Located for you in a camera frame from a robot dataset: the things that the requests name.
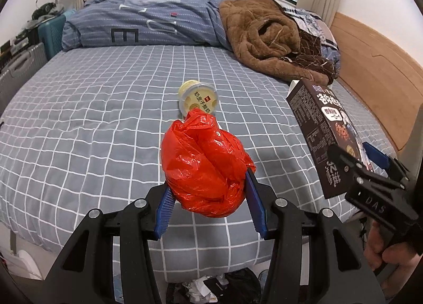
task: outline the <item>blue gripper pad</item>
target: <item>blue gripper pad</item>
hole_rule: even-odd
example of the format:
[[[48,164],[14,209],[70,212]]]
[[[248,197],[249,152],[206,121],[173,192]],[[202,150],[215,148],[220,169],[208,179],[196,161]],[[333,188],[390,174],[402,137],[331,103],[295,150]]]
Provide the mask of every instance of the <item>blue gripper pad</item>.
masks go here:
[[[160,239],[166,232],[169,225],[169,220],[172,216],[173,208],[175,207],[175,197],[170,187],[166,189],[162,200],[156,212],[156,226],[154,227],[154,235]]]
[[[255,231],[260,234],[261,238],[266,238],[268,234],[266,226],[266,211],[248,172],[245,176],[245,196],[247,198],[247,204],[250,209]]]
[[[378,167],[384,170],[389,169],[390,160],[387,155],[383,154],[379,149],[375,148],[370,143],[363,142],[363,147],[369,159],[376,163]]]

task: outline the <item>black trash bag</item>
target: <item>black trash bag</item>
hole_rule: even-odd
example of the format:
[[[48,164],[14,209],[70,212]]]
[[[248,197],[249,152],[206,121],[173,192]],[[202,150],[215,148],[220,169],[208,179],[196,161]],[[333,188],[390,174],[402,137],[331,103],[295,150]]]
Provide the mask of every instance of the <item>black trash bag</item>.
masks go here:
[[[259,304],[261,299],[261,286],[259,280],[249,268],[225,273],[229,281],[227,286],[222,286],[216,278],[204,281],[204,284],[218,298],[218,304]],[[189,304],[190,295],[180,283],[169,284],[166,292],[166,304]]]

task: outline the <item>yogurt cup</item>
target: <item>yogurt cup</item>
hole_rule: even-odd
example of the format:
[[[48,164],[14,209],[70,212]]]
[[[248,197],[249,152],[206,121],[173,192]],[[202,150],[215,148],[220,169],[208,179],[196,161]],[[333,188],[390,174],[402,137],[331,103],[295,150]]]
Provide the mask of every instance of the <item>yogurt cup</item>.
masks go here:
[[[213,113],[219,104],[219,96],[213,85],[197,80],[185,81],[178,91],[179,109],[184,117],[194,108]]]

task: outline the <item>wooden headboard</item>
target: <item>wooden headboard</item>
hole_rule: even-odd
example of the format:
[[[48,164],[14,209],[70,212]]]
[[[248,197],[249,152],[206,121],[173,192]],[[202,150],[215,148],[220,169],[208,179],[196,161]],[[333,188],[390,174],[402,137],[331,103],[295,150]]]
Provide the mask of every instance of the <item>wooden headboard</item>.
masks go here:
[[[341,83],[373,112],[400,151],[423,103],[423,68],[391,40],[341,13],[331,31],[341,51]]]

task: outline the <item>brown blanket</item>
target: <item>brown blanket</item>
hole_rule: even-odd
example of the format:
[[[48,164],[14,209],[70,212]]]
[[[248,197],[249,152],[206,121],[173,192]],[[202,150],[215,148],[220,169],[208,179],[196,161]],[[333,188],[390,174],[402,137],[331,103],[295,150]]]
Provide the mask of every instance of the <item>brown blanket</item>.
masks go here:
[[[300,36],[297,24],[274,0],[224,0],[219,11],[241,63],[285,81],[305,77],[321,85],[333,82],[333,63],[316,55],[320,40],[304,31]]]

